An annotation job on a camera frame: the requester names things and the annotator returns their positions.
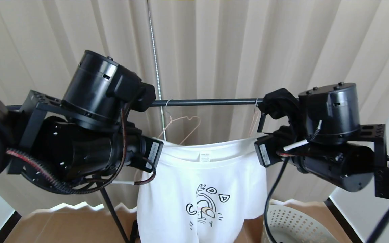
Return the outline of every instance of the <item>shirt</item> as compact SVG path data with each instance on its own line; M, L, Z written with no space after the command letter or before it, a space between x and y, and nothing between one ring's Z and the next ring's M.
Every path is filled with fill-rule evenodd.
M266 202L266 170L254 142L165 143L155 179L139 189L142 243L234 242L244 220L262 215Z

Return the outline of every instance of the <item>wire hanger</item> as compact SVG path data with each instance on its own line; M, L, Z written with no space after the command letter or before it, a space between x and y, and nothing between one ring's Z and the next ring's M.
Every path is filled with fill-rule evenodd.
M165 111L166 111L166 113L169 115L169 118L170 118L170 121L169 121L169 123L168 123L168 125L165 127L165 129L163 129L163 131L160 133L160 135L157 137L157 138L160 138L162 135L163 135L163 133L166 131L166 129L168 129L168 127L173 123L173 122L175 122L175 121L177 121L177 120L181 120L181 119L184 119L184 118L187 118L187 120L192 120L193 118L197 118L198 119L198 124L196 125L196 127L194 127L194 129L181 141L181 143L179 143L179 145L181 145L182 143L184 143L184 141L188 138L188 137L190 137L190 135L199 127L199 125L201 124L201 118L200 117L198 117L198 116L192 116L192 117L188 117L188 116L183 116L183 117L179 117L179 118L177 118L177 119L175 119L175 120L172 120L172 116L171 116L171 114L170 114L170 112L167 110L167 105L168 105L168 103L169 103L169 101L171 101L172 99L170 99L170 100L168 100L167 102L166 102L166 105L165 105Z
M255 108L253 109L253 118L252 118L252 123L250 124L250 128L249 128L249 137L252 136L252 133L255 129L255 125L256 125L256 121L258 120L259 118L259 114L261 113L260 111L258 111L258 98L256 98L256 101L255 101Z

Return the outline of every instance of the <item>white plastic basket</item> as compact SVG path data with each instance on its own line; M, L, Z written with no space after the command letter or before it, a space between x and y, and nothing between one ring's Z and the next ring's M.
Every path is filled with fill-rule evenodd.
M323 225L296 209L270 205L267 219L277 243L338 243ZM264 227L262 243L269 242Z

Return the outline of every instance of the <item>curtain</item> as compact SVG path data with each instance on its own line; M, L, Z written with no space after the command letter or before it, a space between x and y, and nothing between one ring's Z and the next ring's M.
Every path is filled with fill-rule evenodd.
M361 123L389 117L389 1L0 1L0 99L21 104L30 89L62 98L85 49L160 84L164 100L261 98L279 88L298 95L344 81L357 84ZM169 107L163 114L165 123L169 114L201 118L184 143L191 145L248 137L255 110ZM131 112L129 120L149 136L162 129L159 108ZM267 118L264 131L286 123ZM176 121L167 140L181 142L196 124ZM279 167L268 169L269 186ZM119 179L133 174L124 168ZM289 166L274 198L322 201L334 188ZM136 205L136 187L107 190L113 203ZM55 195L4 173L0 195L20 214L59 203L102 203L97 193Z

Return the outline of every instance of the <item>wooden floor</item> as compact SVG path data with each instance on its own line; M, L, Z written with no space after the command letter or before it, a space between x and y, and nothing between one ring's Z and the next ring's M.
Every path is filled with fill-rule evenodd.
M130 237L135 213L117 209ZM262 219L246 221L235 243L260 242ZM34 212L17 223L5 243L122 243L123 239L110 213L89 206Z

